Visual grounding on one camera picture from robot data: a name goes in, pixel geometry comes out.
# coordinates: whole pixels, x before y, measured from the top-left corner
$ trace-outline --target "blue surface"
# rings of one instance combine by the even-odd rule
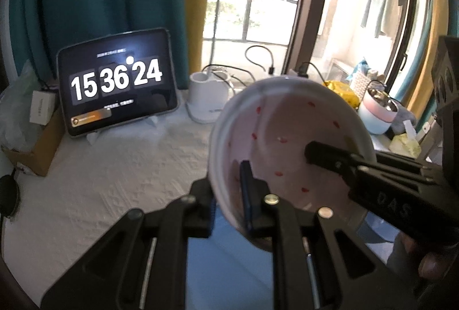
[[[272,254],[247,241],[219,209],[212,236],[189,239],[186,309],[273,309]]]

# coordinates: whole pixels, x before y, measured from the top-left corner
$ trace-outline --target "cardboard box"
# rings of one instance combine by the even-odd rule
[[[31,152],[20,152],[2,147],[2,151],[14,166],[24,173],[46,176],[54,154],[65,132],[61,107],[54,111],[50,122],[43,128],[43,132],[35,143]]]

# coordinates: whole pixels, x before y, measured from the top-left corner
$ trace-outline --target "yellow package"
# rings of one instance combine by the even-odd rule
[[[344,82],[339,81],[325,81],[324,86],[337,93],[342,97],[352,108],[357,109],[360,104],[359,97],[355,95],[354,91]]]

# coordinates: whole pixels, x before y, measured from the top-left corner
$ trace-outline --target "white pen holder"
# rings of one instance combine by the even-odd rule
[[[210,75],[196,72],[190,76],[186,108],[193,121],[208,124],[217,120],[228,101],[229,78],[230,76],[225,72],[213,72]]]

